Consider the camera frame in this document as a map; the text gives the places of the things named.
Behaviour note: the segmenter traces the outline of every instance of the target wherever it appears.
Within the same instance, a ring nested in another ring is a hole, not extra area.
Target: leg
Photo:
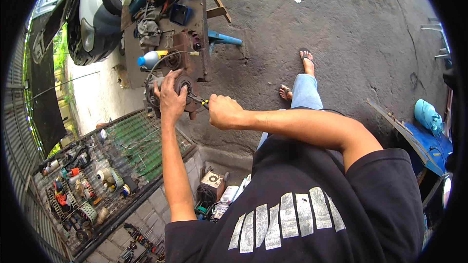
[[[300,56],[306,55],[302,63],[304,64],[304,74],[299,74],[294,81],[292,91],[284,85],[279,89],[279,95],[285,100],[291,101],[291,109],[306,107],[311,109],[323,109],[322,100],[317,91],[317,79],[315,79],[313,68],[313,57],[309,52],[300,51]],[[267,132],[263,132],[257,150],[262,146],[268,137]]]
[[[322,100],[317,91],[317,79],[310,74],[299,74],[294,81],[291,109],[297,107],[323,109]]]

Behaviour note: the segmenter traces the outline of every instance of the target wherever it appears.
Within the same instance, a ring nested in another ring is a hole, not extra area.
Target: foot
[[[285,85],[282,85],[281,88],[279,89],[279,95],[285,99],[286,101],[292,101],[293,100],[293,92],[292,91],[288,91],[286,92],[287,90],[289,90],[289,88]]]
[[[308,51],[299,51],[299,55],[301,56],[301,58],[304,54],[306,55],[306,58],[304,58],[304,60],[302,61],[302,64],[304,64],[304,72],[315,76],[313,73],[313,56]]]

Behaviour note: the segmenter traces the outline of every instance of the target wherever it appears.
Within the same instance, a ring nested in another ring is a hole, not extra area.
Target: man
[[[173,90],[180,72],[167,75],[161,93],[155,89],[161,99],[162,166],[171,209],[166,262],[417,258],[423,210],[408,154],[383,150],[356,120],[319,111],[312,55],[301,49],[300,56],[305,73],[297,76],[292,92],[280,89],[295,110],[251,112],[229,96],[211,95],[212,125],[264,131],[250,184],[216,224],[196,220],[176,141],[175,123],[187,95],[186,89],[180,96]]]

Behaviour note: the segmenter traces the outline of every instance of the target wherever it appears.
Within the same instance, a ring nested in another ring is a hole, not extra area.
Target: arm
[[[180,73],[182,70],[169,72],[161,92],[155,84],[155,95],[161,101],[162,175],[171,222],[196,220],[189,178],[176,139],[176,121],[184,112],[187,97],[187,87],[181,89],[180,96],[174,91],[174,80]]]
[[[211,95],[209,104],[210,123],[219,129],[265,131],[338,150],[345,171],[364,155],[382,150],[360,122],[338,114],[316,110],[246,111],[229,96]]]

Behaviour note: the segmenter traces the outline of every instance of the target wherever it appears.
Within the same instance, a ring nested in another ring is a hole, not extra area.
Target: hand
[[[161,84],[161,92],[158,84],[154,82],[155,96],[160,100],[161,124],[175,126],[177,119],[184,112],[187,103],[187,86],[180,90],[180,96],[174,91],[174,81],[182,73],[182,69],[170,71]]]
[[[210,96],[210,124],[221,130],[237,129],[244,118],[244,109],[229,96]]]

